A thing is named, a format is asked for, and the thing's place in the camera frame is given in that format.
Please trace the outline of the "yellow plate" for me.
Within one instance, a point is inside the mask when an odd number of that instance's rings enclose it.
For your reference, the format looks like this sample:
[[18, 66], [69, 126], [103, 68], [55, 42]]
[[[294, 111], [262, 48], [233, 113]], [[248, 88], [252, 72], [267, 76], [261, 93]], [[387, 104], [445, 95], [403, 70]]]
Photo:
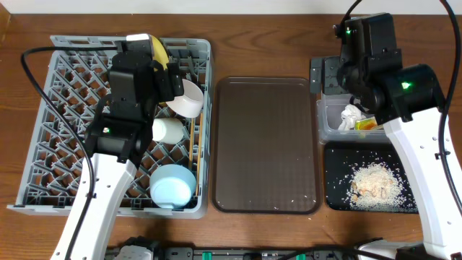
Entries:
[[169, 63], [169, 57], [167, 51], [164, 48], [164, 45], [159, 39], [154, 36], [150, 36], [152, 45], [154, 48], [154, 60], [159, 62], [162, 65], [163, 69], [167, 69], [167, 64]]

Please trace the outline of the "wooden chopstick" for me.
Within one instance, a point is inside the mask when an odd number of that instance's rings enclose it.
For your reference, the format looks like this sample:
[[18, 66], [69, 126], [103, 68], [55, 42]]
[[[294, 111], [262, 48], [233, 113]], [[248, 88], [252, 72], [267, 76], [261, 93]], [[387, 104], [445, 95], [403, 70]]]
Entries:
[[195, 195], [199, 195], [199, 186], [200, 186], [200, 167], [201, 167], [201, 152], [202, 152], [202, 146], [201, 146], [201, 141], [202, 141], [202, 131], [203, 131], [203, 112], [201, 112], [200, 117], [199, 117], [199, 145], [198, 145], [198, 157], [197, 157], [197, 171], [196, 171], [196, 192]]
[[191, 119], [190, 132], [189, 132], [189, 151], [188, 151], [188, 169], [192, 170], [193, 167], [193, 146], [194, 146], [194, 130], [196, 119]]

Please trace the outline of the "white cup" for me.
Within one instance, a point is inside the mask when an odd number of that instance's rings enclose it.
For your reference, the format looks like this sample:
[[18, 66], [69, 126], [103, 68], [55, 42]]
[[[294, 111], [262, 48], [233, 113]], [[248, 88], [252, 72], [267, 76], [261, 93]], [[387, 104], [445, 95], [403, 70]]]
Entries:
[[184, 137], [183, 124], [176, 118], [156, 118], [152, 124], [152, 140], [177, 144]]

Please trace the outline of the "white napkin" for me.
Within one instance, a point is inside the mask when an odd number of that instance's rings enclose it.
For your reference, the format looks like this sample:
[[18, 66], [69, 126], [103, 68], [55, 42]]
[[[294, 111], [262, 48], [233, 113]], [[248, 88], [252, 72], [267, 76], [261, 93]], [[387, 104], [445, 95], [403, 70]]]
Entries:
[[341, 112], [341, 124], [338, 127], [339, 131], [349, 131], [355, 128], [357, 121], [366, 119], [362, 111], [355, 105], [346, 105]]

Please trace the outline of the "yellow orange snack wrapper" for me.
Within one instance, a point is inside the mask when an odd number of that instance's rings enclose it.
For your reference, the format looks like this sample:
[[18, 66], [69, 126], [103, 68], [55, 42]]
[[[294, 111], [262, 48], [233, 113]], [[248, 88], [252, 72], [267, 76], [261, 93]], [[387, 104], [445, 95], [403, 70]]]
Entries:
[[375, 120], [375, 117], [370, 117], [370, 118], [365, 118], [356, 121], [354, 125], [354, 129], [358, 131], [369, 131], [369, 130], [375, 130], [378, 128], [378, 123]]

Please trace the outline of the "light blue bowl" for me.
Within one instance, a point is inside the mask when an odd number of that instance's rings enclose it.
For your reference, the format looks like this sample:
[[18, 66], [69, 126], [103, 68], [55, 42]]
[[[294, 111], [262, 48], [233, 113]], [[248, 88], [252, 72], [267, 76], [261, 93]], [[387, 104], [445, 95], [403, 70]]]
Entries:
[[182, 165], [162, 165], [151, 175], [149, 192], [160, 208], [175, 209], [189, 203], [196, 190], [196, 177]]

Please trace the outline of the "rice and food scraps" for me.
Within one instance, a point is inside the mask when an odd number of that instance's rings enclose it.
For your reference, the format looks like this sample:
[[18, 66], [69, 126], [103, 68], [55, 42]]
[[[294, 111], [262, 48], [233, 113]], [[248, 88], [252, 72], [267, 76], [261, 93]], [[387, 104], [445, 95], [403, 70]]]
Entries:
[[340, 201], [348, 208], [368, 212], [416, 213], [417, 206], [404, 171], [374, 155], [372, 162], [353, 162], [338, 181], [346, 187]]

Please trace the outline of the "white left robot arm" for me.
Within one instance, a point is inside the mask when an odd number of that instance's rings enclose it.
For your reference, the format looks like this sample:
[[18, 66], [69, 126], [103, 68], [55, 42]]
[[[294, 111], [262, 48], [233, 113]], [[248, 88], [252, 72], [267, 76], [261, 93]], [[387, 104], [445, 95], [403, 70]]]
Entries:
[[156, 37], [129, 35], [115, 47], [110, 93], [97, 103], [84, 136], [89, 169], [53, 259], [103, 259], [122, 198], [152, 142], [157, 106], [184, 93], [179, 66]]

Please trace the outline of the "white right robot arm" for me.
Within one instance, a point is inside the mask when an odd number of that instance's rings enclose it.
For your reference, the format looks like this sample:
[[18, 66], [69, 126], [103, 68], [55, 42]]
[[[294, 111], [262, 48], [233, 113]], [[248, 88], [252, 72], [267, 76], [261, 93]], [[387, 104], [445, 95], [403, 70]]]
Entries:
[[423, 242], [420, 256], [461, 257], [461, 164], [449, 129], [449, 100], [434, 70], [404, 66], [389, 13], [352, 17], [334, 25], [337, 56], [314, 58], [310, 89], [348, 95], [373, 115], [391, 141], [417, 203]]

